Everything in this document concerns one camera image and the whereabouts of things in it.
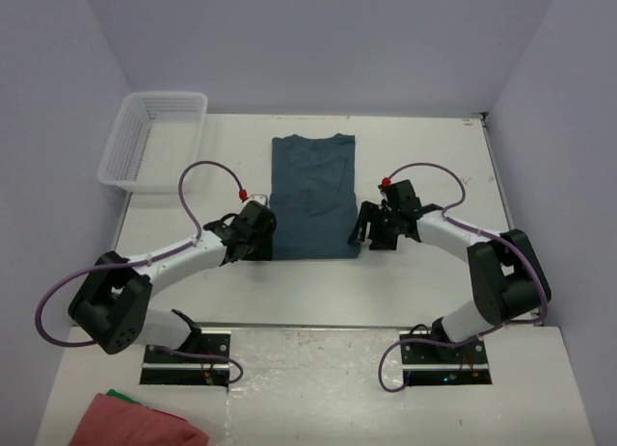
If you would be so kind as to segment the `blue-grey t shirt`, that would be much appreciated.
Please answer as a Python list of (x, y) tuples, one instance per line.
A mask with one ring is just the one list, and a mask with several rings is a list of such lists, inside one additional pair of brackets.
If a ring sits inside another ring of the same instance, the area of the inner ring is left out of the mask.
[(348, 243), (358, 218), (356, 138), (336, 134), (272, 140), (270, 207), (277, 219), (273, 259), (355, 259)]

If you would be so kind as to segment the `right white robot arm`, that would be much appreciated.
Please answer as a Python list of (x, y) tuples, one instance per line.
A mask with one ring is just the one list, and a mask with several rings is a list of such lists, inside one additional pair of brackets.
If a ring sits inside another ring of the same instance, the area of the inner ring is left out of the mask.
[(512, 323), (534, 309), (548, 310), (551, 291), (527, 235), (518, 229), (494, 233), (424, 205), (408, 180), (379, 186), (382, 201), (365, 201), (348, 238), (369, 242), (371, 250), (396, 250), (405, 237), (441, 249), (469, 267), (472, 298), (437, 319), (430, 339), (438, 347), (457, 348)]

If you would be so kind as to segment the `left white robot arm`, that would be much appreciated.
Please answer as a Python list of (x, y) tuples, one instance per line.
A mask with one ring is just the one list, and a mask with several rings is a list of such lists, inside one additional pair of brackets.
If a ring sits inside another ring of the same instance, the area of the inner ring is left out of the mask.
[(251, 200), (239, 214), (203, 227), (188, 239), (154, 255), (123, 258), (110, 251), (99, 257), (68, 306), (68, 316), (106, 353), (131, 345), (187, 354), (197, 347), (201, 329), (185, 313), (150, 307), (150, 299), (181, 280), (237, 261), (271, 259), (277, 226), (267, 206)]

